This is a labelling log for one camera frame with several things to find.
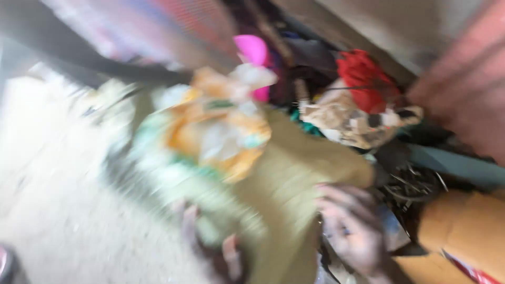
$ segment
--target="pink object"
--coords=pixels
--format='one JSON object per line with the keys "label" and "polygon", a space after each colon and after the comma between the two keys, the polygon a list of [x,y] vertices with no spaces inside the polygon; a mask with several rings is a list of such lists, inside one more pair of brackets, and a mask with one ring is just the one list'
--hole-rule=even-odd
{"label": "pink object", "polygon": [[[256,66],[269,67],[269,51],[267,44],[255,35],[243,34],[234,36],[235,44],[240,52]],[[268,102],[270,87],[263,87],[254,91],[254,98],[260,102]]]}

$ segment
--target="white wall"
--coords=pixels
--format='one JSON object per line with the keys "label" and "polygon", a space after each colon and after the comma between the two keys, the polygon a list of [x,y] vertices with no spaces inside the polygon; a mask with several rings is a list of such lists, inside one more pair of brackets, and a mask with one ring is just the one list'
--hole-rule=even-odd
{"label": "white wall", "polygon": [[484,0],[316,0],[419,74]]}

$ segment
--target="cardboard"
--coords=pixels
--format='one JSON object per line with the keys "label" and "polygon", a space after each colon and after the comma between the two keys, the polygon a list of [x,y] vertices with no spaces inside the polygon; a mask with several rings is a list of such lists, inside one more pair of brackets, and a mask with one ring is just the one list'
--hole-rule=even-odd
{"label": "cardboard", "polygon": [[505,283],[505,201],[450,191],[426,206],[418,237],[429,251],[447,252]]}
{"label": "cardboard", "polygon": [[474,282],[443,256],[396,257],[395,261],[414,284],[474,284]]}

